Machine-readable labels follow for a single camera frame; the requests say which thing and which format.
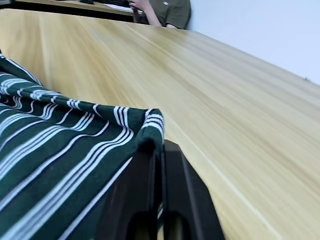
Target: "green fabric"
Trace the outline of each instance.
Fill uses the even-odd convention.
[[[190,19],[190,0],[150,0],[150,4],[163,27],[171,24],[185,29]]]
[[[73,100],[2,54],[0,71],[1,239],[93,239],[139,145],[161,153],[161,112]]]

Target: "green shirt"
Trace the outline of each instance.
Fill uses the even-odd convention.
[[[185,29],[190,19],[189,0],[150,0],[150,4],[163,27],[171,24],[178,29]]]

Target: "white wall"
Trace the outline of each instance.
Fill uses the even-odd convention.
[[[190,30],[320,84],[320,0],[190,1]]]

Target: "wooden table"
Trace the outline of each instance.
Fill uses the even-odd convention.
[[[159,108],[230,239],[320,238],[320,86],[196,32],[0,11],[0,48],[50,89]]]

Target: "person's hand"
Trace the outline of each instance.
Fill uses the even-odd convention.
[[[129,3],[130,7],[135,7],[137,9],[140,9],[142,11],[146,11],[147,8],[149,8],[151,5],[149,3],[149,0],[131,0]]]
[[[130,6],[130,8],[132,9],[134,14],[138,13],[138,8],[136,8],[135,6]]]

